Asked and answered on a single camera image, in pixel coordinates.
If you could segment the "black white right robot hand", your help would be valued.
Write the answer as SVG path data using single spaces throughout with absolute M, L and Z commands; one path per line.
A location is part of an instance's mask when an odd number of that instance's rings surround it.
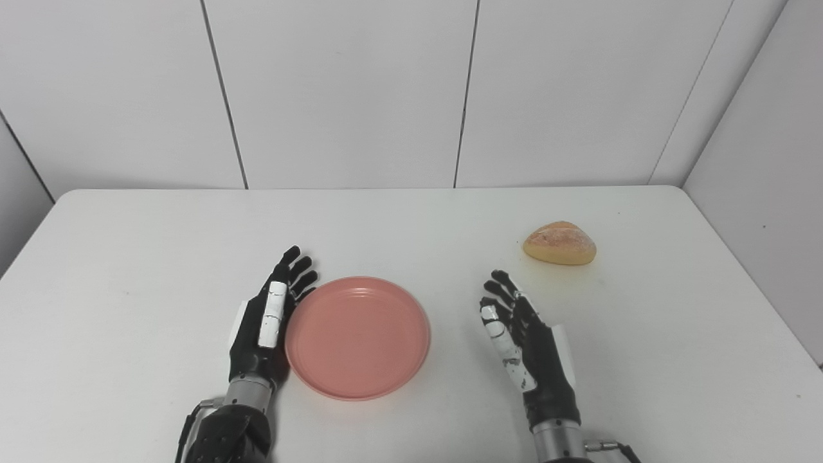
M 561 325 L 550 327 L 532 302 L 499 269 L 483 285 L 479 313 L 492 345 L 521 393 L 529 427 L 544 422 L 582 423 L 570 349 Z

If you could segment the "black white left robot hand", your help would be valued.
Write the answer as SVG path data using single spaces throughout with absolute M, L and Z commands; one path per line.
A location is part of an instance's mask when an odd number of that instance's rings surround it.
M 318 281 L 318 273 L 312 269 L 312 258 L 303 254 L 299 246 L 286 250 L 276 264 L 264 286 L 244 308 L 234 342 L 230 346 L 230 371 L 228 378 L 258 376 L 276 388 L 282 386 L 290 372 L 285 353 L 285 334 L 292 314 L 312 291 Z M 273 348 L 258 344 L 260 328 L 264 322 L 264 310 L 268 289 L 272 282 L 285 285 L 283 319 Z

